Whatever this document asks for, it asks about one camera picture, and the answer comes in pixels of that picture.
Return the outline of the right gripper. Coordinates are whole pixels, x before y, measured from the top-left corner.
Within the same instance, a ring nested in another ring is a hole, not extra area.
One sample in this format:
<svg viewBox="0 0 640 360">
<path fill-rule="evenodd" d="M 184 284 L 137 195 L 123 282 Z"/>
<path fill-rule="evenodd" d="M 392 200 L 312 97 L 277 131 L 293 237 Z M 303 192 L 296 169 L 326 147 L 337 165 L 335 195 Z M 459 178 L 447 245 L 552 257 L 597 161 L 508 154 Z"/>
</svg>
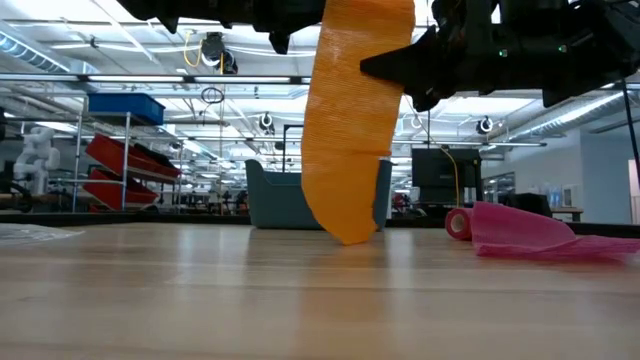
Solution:
<svg viewBox="0 0 640 360">
<path fill-rule="evenodd" d="M 544 11 L 538 0 L 435 1 L 438 31 L 431 25 L 415 43 L 361 60 L 360 71 L 401 85 L 417 112 L 458 91 L 542 89 Z"/>
</svg>

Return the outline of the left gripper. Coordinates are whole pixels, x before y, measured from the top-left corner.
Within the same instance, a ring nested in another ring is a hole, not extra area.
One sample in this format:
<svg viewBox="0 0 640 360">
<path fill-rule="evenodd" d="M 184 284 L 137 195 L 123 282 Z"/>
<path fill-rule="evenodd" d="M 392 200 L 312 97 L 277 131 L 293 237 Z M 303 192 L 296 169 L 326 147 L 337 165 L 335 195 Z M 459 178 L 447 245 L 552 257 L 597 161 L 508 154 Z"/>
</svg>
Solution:
<svg viewBox="0 0 640 360">
<path fill-rule="evenodd" d="M 287 54 L 293 33 L 322 20 L 325 0 L 175 0 L 160 6 L 159 21 L 171 33 L 181 18 L 218 21 L 224 27 L 251 24 L 268 33 L 277 54 Z"/>
</svg>

